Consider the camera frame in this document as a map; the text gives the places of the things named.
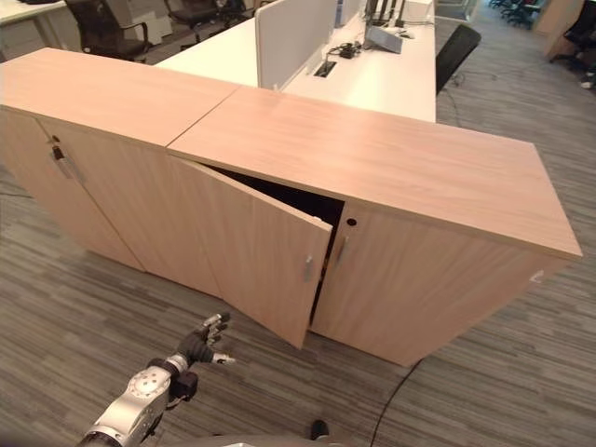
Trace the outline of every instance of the office chair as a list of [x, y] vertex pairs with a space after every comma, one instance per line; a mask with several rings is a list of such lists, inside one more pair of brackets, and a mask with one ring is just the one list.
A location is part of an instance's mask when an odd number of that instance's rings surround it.
[[501, 12], [501, 19], [512, 25], [525, 25], [528, 30], [534, 23], [532, 15], [540, 12], [537, 0], [511, 0], [510, 5]]
[[587, 50], [596, 48], [596, 1], [584, 1], [576, 23], [563, 37], [574, 44], [573, 54], [557, 54], [550, 62], [569, 61], [570, 68], [588, 70], [588, 65], [581, 58]]
[[[177, 23], [188, 26], [195, 33], [196, 44], [200, 43], [200, 27], [208, 23], [215, 23], [220, 20], [223, 22], [223, 28], [210, 37], [227, 30], [233, 21], [244, 21], [243, 12], [246, 6], [243, 0], [181, 0], [182, 8], [174, 9], [171, 0], [164, 0], [168, 9], [169, 17]], [[180, 49], [187, 49], [195, 44], [182, 45]]]
[[257, 12], [257, 9], [260, 7], [264, 7], [265, 5], [269, 5], [270, 3], [275, 2], [276, 0], [254, 0], [254, 8], [252, 10], [252, 16]]
[[455, 70], [481, 42], [482, 36], [470, 27], [460, 24], [440, 49], [435, 63], [437, 65], [437, 94], [443, 89]]
[[[66, 0], [66, 6], [76, 19], [84, 52], [135, 61], [149, 49], [147, 24], [120, 26], [106, 0]], [[142, 27], [142, 40], [127, 39], [125, 31], [137, 26]]]

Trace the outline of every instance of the metal handle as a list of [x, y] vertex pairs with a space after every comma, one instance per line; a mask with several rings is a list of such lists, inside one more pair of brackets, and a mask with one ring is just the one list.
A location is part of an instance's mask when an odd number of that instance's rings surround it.
[[72, 172], [81, 184], [85, 182], [85, 177], [79, 170], [78, 166], [62, 151], [57, 144], [52, 146], [52, 151], [49, 153], [49, 156], [51, 156], [52, 160], [54, 160], [56, 166], [58, 166], [62, 174], [64, 174], [64, 177], [67, 179], [72, 179]]
[[340, 261], [344, 257], [345, 247], [347, 246], [347, 243], [349, 241], [350, 238], [348, 236], [344, 236], [344, 242], [342, 242], [342, 246], [340, 247], [339, 252], [337, 253], [337, 262], [335, 263], [336, 265], [339, 265]]
[[49, 157], [52, 159], [56, 166], [61, 171], [62, 175], [67, 179], [71, 180], [73, 176], [71, 175], [70, 171], [66, 166], [66, 158], [62, 153], [62, 150], [58, 146], [53, 146], [51, 152], [49, 153]]
[[313, 277], [313, 267], [314, 267], [314, 260], [313, 257], [309, 254], [306, 258], [305, 264], [305, 282], [309, 282], [310, 279]]

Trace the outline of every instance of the open cabinet door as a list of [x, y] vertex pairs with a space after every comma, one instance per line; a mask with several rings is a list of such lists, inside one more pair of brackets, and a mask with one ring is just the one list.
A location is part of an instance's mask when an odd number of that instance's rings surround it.
[[172, 165], [222, 298], [301, 347], [332, 227], [198, 163]]

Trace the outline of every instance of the office floor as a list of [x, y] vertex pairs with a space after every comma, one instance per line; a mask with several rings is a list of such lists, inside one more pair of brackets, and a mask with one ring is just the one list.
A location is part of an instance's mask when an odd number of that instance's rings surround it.
[[[463, 84], [439, 95], [439, 121], [535, 142], [585, 259], [424, 360], [379, 447], [596, 445], [596, 97], [545, 63], [539, 36], [496, 15], [481, 7], [483, 42]], [[455, 25], [438, 23], [438, 46]], [[2, 168], [0, 191], [26, 194]], [[82, 251], [29, 198], [0, 197], [0, 232], [0, 431], [75, 445], [132, 373], [228, 308]], [[233, 315], [225, 343], [238, 364], [201, 367], [196, 399], [168, 413], [148, 445], [302, 435], [321, 416], [350, 445], [369, 444], [407, 368], [312, 333], [296, 351]]]

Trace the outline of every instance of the wood grain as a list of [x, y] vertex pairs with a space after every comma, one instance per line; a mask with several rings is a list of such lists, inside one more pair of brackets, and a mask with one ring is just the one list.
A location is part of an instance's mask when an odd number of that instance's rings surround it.
[[405, 366], [568, 264], [350, 203], [336, 240], [312, 330]]
[[331, 226], [197, 163], [172, 165], [222, 298], [302, 346]]
[[240, 88], [169, 149], [561, 257], [581, 254], [528, 142]]
[[43, 48], [2, 64], [1, 103], [165, 145], [234, 84], [139, 63]]
[[66, 232], [88, 250], [142, 269], [92, 197], [58, 168], [35, 118], [0, 110], [0, 134], [0, 158]]
[[85, 177], [84, 187], [148, 272], [219, 295], [163, 147], [57, 120], [40, 121], [60, 138]]

